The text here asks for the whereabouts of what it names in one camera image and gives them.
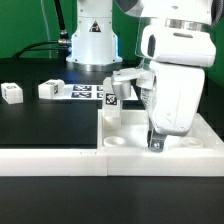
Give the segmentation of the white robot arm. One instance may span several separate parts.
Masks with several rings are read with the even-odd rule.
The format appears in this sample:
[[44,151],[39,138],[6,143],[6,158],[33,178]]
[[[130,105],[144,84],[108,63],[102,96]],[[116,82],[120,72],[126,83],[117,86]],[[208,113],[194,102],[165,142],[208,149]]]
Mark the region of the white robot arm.
[[[116,66],[111,87],[119,100],[141,89],[150,129],[148,147],[164,149],[168,136],[192,127],[205,68],[215,62],[210,31],[224,15],[224,0],[77,0],[77,26],[67,63],[79,69]],[[139,63],[119,68],[134,49]]]

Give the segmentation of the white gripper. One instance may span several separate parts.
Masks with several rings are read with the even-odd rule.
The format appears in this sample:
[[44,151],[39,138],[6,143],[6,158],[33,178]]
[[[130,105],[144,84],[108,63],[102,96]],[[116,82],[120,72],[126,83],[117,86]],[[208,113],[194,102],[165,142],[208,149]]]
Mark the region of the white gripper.
[[137,79],[141,100],[155,130],[148,132],[148,148],[162,152],[165,135],[184,136],[194,121],[205,73],[201,68],[151,61]]

